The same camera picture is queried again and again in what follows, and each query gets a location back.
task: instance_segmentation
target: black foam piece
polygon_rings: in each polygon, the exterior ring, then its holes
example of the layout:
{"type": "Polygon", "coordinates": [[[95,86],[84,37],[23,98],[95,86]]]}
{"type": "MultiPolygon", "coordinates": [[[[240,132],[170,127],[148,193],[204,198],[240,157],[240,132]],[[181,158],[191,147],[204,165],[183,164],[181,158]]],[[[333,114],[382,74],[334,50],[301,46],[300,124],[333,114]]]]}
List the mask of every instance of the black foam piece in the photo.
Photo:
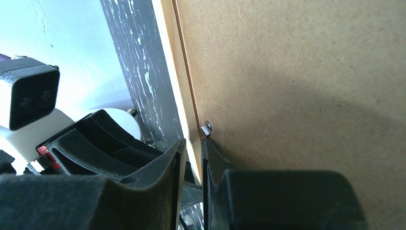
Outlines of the black foam piece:
{"type": "Polygon", "coordinates": [[[182,204],[181,208],[186,208],[203,202],[203,190],[199,185],[190,182],[183,182],[182,204]]]}
{"type": "Polygon", "coordinates": [[[50,149],[53,156],[58,158],[58,163],[65,165],[64,168],[67,171],[69,171],[69,167],[66,166],[67,160],[60,161],[61,154],[88,171],[115,179],[121,179],[138,170],[138,168],[123,163],[102,152],[75,128],[50,142],[48,149],[50,149]]]}
{"type": "Polygon", "coordinates": [[[205,230],[368,228],[348,180],[330,171],[237,169],[202,141],[205,230]]]}
{"type": "Polygon", "coordinates": [[[184,143],[126,184],[101,175],[0,176],[1,229],[176,229],[184,143]]]}
{"type": "MultiPolygon", "coordinates": [[[[40,143],[37,148],[54,145],[57,139],[73,129],[76,129],[81,134],[80,138],[85,138],[91,143],[92,146],[90,148],[99,149],[108,156],[135,168],[141,168],[163,154],[163,152],[135,139],[121,128],[104,110],[99,110],[85,116],[48,140],[40,143]]],[[[67,174],[89,174],[83,168],[77,168],[75,164],[69,162],[68,158],[61,156],[60,153],[61,151],[55,151],[55,153],[51,154],[59,155],[56,157],[60,158],[61,164],[63,164],[62,169],[67,174]]]]}

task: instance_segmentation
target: light blue wall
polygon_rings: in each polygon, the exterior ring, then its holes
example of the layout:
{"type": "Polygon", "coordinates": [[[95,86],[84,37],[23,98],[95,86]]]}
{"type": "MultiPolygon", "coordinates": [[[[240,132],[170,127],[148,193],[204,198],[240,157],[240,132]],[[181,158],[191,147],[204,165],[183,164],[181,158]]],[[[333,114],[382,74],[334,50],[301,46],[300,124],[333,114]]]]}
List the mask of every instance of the light blue wall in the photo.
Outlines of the light blue wall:
{"type": "Polygon", "coordinates": [[[99,0],[1,0],[0,53],[58,65],[56,107],[73,119],[132,107],[99,0]]]}

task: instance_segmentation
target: small metal bracket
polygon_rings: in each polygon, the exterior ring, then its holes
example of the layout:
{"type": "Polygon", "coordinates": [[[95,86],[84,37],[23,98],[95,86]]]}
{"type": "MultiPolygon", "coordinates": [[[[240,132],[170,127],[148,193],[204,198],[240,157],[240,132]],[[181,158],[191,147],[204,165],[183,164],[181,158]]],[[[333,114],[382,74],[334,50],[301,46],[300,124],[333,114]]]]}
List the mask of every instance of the small metal bracket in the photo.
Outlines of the small metal bracket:
{"type": "Polygon", "coordinates": [[[203,134],[207,137],[212,132],[212,125],[206,121],[204,126],[200,127],[200,130],[202,130],[203,134]]]}
{"type": "Polygon", "coordinates": [[[32,162],[28,163],[27,168],[34,174],[39,174],[50,167],[53,163],[54,162],[47,155],[41,155],[32,162]]]}

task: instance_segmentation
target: metal screw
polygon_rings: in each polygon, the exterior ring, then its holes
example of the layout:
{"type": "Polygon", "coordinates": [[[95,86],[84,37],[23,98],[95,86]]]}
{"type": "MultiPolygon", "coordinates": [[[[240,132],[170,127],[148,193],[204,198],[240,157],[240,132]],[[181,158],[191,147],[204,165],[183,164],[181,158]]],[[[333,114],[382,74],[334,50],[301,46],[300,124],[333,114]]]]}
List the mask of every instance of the metal screw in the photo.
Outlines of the metal screw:
{"type": "Polygon", "coordinates": [[[212,132],[212,124],[210,124],[210,122],[206,121],[204,126],[200,127],[200,129],[202,130],[202,132],[205,136],[208,136],[212,132]]]}
{"type": "Polygon", "coordinates": [[[138,111],[136,109],[128,109],[127,113],[129,113],[131,116],[137,116],[138,111]]]}
{"type": "Polygon", "coordinates": [[[144,140],[144,142],[145,142],[148,146],[153,147],[154,149],[157,149],[157,146],[156,146],[155,143],[154,143],[154,139],[152,139],[152,138],[147,138],[147,139],[144,140]]]}

